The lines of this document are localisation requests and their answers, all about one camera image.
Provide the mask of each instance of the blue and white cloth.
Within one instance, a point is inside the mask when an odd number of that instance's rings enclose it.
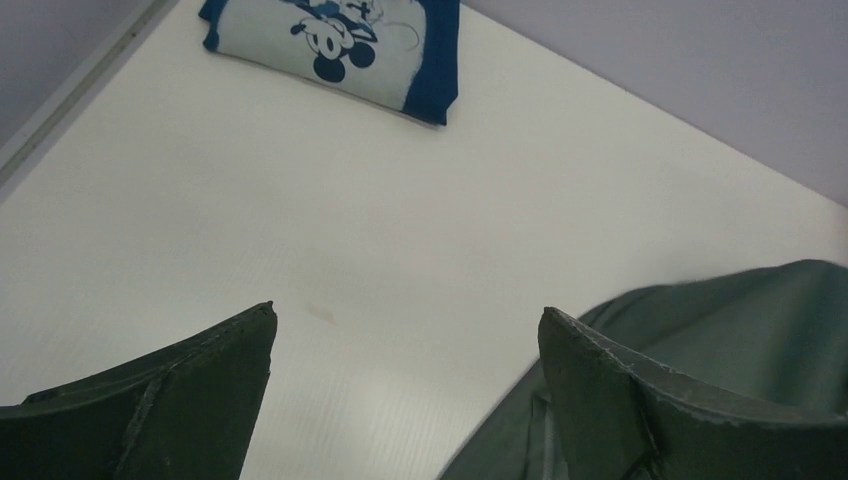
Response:
[[[207,0],[203,45],[446,125],[459,0]]]

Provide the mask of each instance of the blue fabric border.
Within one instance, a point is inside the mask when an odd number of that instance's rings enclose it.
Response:
[[[221,38],[218,36],[218,22],[221,20],[221,13],[227,5],[227,0],[206,0],[200,12],[197,14],[203,20],[209,22],[209,33],[206,34],[206,39],[203,40],[203,46],[210,52],[218,51],[218,43]]]
[[[448,107],[459,96],[460,2],[419,0],[419,3],[427,15],[424,54],[401,111],[427,123],[447,125]]]

